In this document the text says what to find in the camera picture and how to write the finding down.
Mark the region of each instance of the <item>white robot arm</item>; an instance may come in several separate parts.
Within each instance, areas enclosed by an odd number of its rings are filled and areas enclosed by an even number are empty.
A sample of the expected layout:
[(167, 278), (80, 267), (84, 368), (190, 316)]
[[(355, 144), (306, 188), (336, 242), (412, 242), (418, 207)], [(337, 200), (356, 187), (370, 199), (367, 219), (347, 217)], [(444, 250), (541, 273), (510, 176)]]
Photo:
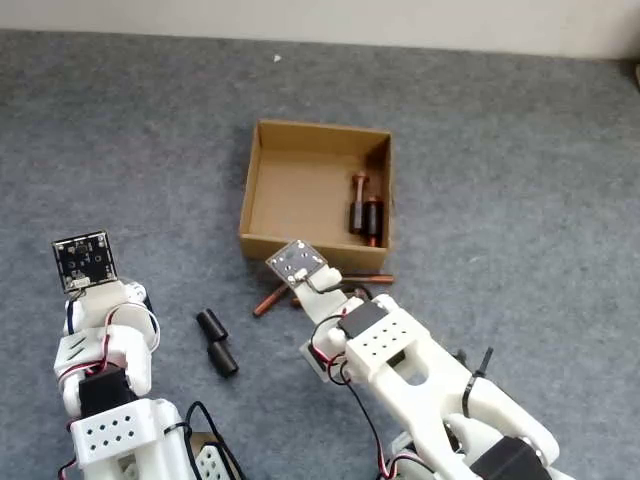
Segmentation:
[[(200, 402), (185, 420), (151, 390), (160, 325), (144, 287), (118, 280), (105, 232), (53, 244), (71, 295), (54, 372), (85, 480), (242, 479), (244, 475)], [(200, 407), (215, 441), (194, 458), (190, 418)], [(58, 472), (64, 480), (65, 468)]]
[(366, 385), (405, 428), (389, 466), (378, 445), (382, 477), (572, 480), (551, 467), (559, 455), (553, 435), (483, 369), (473, 374), (450, 355), (389, 295), (347, 299), (340, 273), (300, 240), (267, 264), (316, 324), (301, 347), (314, 369), (325, 379), (339, 371), (351, 389), (352, 382)]

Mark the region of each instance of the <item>black cable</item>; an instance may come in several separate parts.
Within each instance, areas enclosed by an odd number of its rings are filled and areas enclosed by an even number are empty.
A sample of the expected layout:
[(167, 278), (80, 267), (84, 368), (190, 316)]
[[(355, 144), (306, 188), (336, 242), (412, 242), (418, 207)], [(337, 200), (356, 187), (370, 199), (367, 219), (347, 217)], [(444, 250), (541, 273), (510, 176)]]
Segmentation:
[[(209, 424), (209, 428), (211, 429), (211, 433), (215, 435), (215, 437), (218, 439), (218, 442), (220, 443), (220, 446), (224, 450), (224, 453), (226, 453), (226, 455), (229, 457), (231, 462), (233, 462), (233, 466), (238, 472), (238, 475), (240, 476), (241, 480), (246, 480), (247, 477), (242, 471), (240, 464), (238, 463), (238, 461), (236, 460), (236, 457), (231, 452), (231, 449), (227, 445), (227, 442), (225, 442), (224, 437), (220, 434), (220, 432), (216, 428), (216, 425), (213, 422), (213, 418), (211, 418), (211, 414), (207, 410), (207, 407), (205, 407), (201, 401), (196, 400), (191, 404), (191, 406), (189, 407), (185, 415), (185, 422), (189, 424), (189, 426), (191, 426), (191, 416), (193, 415), (193, 412), (196, 408), (199, 408), (202, 414), (204, 415), (205, 419), (207, 420), (207, 423)], [(187, 453), (189, 454), (189, 462), (191, 463), (192, 467), (195, 467), (194, 474), (196, 475), (197, 480), (202, 480), (202, 477), (200, 476), (200, 472), (198, 471), (197, 466), (195, 465), (195, 458), (193, 458), (193, 452), (191, 451), (191, 445), (189, 444), (190, 438), (191, 438), (191, 435), (190, 434), (187, 435), (187, 432), (185, 432), (185, 446), (187, 447)], [(221, 457), (222, 457), (222, 461), (225, 462), (226, 460), (225, 455), (221, 455)], [(228, 471), (231, 471), (228, 468), (229, 467), (228, 463), (226, 462), (225, 462), (225, 467), (227, 467)]]
[(362, 283), (343, 283), (342, 288), (344, 289), (346, 287), (349, 287), (349, 291), (360, 289), (365, 293), (369, 301), (373, 300), (373, 294), (371, 293), (371, 290), (365, 287)]
[(316, 326), (313, 328), (313, 332), (311, 333), (311, 338), (309, 339), (309, 344), (311, 345), (311, 348), (314, 350), (314, 353), (315, 353), (316, 346), (313, 344), (313, 338), (316, 336), (316, 333), (318, 333), (318, 329), (325, 323), (331, 320), (335, 320), (336, 318), (342, 318), (342, 315), (339, 315), (339, 314), (329, 315), (327, 318), (317, 323)]
[(376, 427), (373, 424), (373, 420), (371, 420), (371, 417), (369, 416), (369, 412), (367, 412), (367, 409), (364, 407), (362, 400), (360, 400), (360, 396), (358, 395), (358, 392), (356, 392), (355, 389), (351, 386), (351, 379), (347, 379), (347, 377), (344, 376), (344, 367), (346, 365), (347, 365), (347, 362), (343, 362), (342, 365), (340, 365), (340, 377), (342, 378), (342, 381), (347, 386), (347, 388), (349, 389), (353, 397), (356, 399), (356, 402), (358, 402), (358, 406), (360, 407), (360, 410), (362, 410), (362, 414), (364, 415), (364, 418), (367, 419), (367, 423), (369, 424), (369, 427), (371, 427), (373, 436), (376, 439), (376, 450), (378, 452), (378, 455), (376, 458), (376, 464), (377, 464), (380, 459), (380, 453), (381, 453), (380, 452), (380, 445), (381, 445), (380, 436), (378, 435), (378, 431), (376, 430)]
[(335, 357), (333, 357), (330, 361), (329, 364), (327, 365), (327, 376), (329, 377), (329, 380), (331, 381), (331, 383), (338, 385), (339, 387), (344, 387), (346, 385), (346, 383), (344, 381), (339, 382), (338, 380), (336, 380), (335, 378), (333, 378), (333, 375), (331, 373), (331, 369), (333, 367), (338, 366), (337, 363), (335, 363), (337, 357), (339, 357), (340, 355), (336, 355)]
[(311, 280), (309, 280), (309, 279), (306, 280), (306, 284), (309, 286), (309, 288), (311, 288), (311, 290), (313, 290), (315, 293), (319, 293), (319, 294), (335, 292), (336, 290), (342, 290), (342, 289), (345, 289), (345, 288), (348, 288), (349, 291), (354, 291), (355, 289), (359, 288), (367, 295), (367, 298), (369, 300), (373, 299), (373, 294), (371, 293), (371, 290), (369, 290), (367, 287), (365, 287), (362, 283), (342, 283), (342, 282), (340, 282), (340, 283), (338, 283), (336, 285), (333, 285), (331, 287), (325, 288), (324, 290), (318, 290), (315, 287), (315, 285), (311, 282)]
[(69, 303), (67, 304), (67, 332), (69, 335), (75, 333), (73, 329), (73, 304), (84, 294), (84, 289), (80, 290), (76, 296), (69, 299)]
[[(342, 381), (344, 383), (344, 385), (347, 386), (347, 388), (349, 389), (349, 391), (351, 391), (352, 395), (354, 396), (354, 398), (356, 399), (356, 402), (358, 402), (358, 406), (360, 407), (360, 410), (362, 410), (362, 413), (364, 414), (364, 417), (367, 419), (367, 423), (369, 424), (369, 426), (371, 427), (371, 431), (373, 432), (373, 436), (376, 439), (376, 449), (378, 451), (378, 458), (376, 461), (379, 461), (379, 459), (381, 458), (381, 442), (380, 442), (380, 436), (378, 435), (378, 431), (376, 430), (375, 425), (373, 424), (373, 420), (371, 420), (371, 417), (369, 416), (369, 412), (367, 412), (367, 409), (365, 408), (364, 404), (362, 403), (362, 400), (360, 399), (360, 396), (358, 395), (358, 393), (355, 391), (355, 389), (351, 386), (351, 379), (348, 379), (345, 377), (344, 375), (344, 367), (346, 366), (347, 362), (343, 362), (342, 365), (340, 365), (340, 377), (342, 377)], [(421, 467), (424, 467), (425, 469), (427, 469), (430, 473), (434, 473), (433, 470), (431, 470), (431, 468), (429, 468), (429, 466), (424, 463), (421, 459), (417, 458), (417, 457), (412, 457), (410, 455), (406, 455), (406, 454), (398, 454), (396, 455), (393, 460), (391, 461), (391, 463), (389, 464), (389, 472), (393, 471), (393, 468), (395, 466), (395, 464), (400, 461), (400, 460), (409, 460), (411, 462), (417, 463), (418, 465), (420, 465)], [(376, 480), (378, 480), (379, 478), (384, 477), (382, 472), (378, 473), (378, 476), (376, 477)]]
[(191, 436), (193, 431), (191, 430), (191, 425), (189, 425), (187, 422), (178, 422), (178, 423), (174, 423), (173, 425), (169, 425), (167, 428), (164, 429), (162, 433), (167, 435), (168, 433), (171, 433), (174, 430), (181, 427), (185, 429), (185, 432), (189, 432), (189, 436)]
[(391, 463), (389, 464), (389, 471), (393, 470), (393, 467), (395, 466), (396, 463), (398, 463), (400, 460), (408, 460), (410, 462), (414, 462), (417, 463), (418, 465), (420, 465), (421, 467), (425, 468), (426, 470), (429, 471), (429, 473), (435, 473), (433, 470), (431, 470), (431, 468), (429, 468), (429, 466), (424, 463), (422, 460), (420, 460), (417, 457), (413, 457), (411, 455), (406, 455), (406, 454), (402, 454), (399, 453), (398, 455), (396, 455), (393, 460), (391, 460)]

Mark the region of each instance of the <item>cardboard box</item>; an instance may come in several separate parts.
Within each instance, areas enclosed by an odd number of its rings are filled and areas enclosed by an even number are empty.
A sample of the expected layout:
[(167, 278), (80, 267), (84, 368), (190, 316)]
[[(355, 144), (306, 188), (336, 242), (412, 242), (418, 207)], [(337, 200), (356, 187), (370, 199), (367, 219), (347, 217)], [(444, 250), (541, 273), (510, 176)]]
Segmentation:
[[(380, 247), (349, 233), (352, 176), (369, 176), (364, 198), (384, 203)], [(266, 260), (295, 239), (310, 242), (332, 266), (378, 270), (391, 248), (391, 133), (260, 120), (254, 129), (240, 242), (247, 257)]]

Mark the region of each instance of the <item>copper pipe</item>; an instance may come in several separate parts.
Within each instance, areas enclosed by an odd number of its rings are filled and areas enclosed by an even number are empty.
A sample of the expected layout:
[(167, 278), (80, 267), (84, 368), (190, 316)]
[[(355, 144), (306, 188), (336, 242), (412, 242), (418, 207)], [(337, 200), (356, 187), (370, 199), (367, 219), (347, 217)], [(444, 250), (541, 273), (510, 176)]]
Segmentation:
[(280, 300), (289, 290), (289, 287), (286, 283), (280, 285), (273, 293), (265, 297), (256, 308), (253, 309), (253, 315), (255, 317), (261, 317), (264, 315), (271, 307), (273, 307), (278, 300)]
[(391, 285), (395, 280), (393, 275), (387, 273), (345, 273), (342, 277), (344, 283), (371, 283), (375, 285)]

